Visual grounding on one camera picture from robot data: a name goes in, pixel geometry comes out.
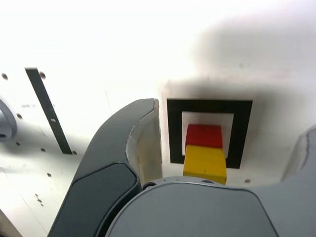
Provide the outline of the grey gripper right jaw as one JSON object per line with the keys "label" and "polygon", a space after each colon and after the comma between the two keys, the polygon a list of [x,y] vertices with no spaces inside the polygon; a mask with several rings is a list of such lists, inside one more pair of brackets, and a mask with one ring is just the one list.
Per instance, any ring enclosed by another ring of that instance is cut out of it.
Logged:
{"label": "grey gripper right jaw", "polygon": [[141,192],[116,216],[108,237],[313,237],[316,130],[296,144],[303,163],[279,183],[235,188],[165,182]]}

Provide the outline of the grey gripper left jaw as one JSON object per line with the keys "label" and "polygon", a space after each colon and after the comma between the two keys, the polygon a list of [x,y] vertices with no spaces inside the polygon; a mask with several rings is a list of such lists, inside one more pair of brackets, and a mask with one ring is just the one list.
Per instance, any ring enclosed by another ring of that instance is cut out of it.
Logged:
{"label": "grey gripper left jaw", "polygon": [[162,177],[159,102],[140,99],[97,130],[49,231],[51,237],[102,237],[120,210]]}

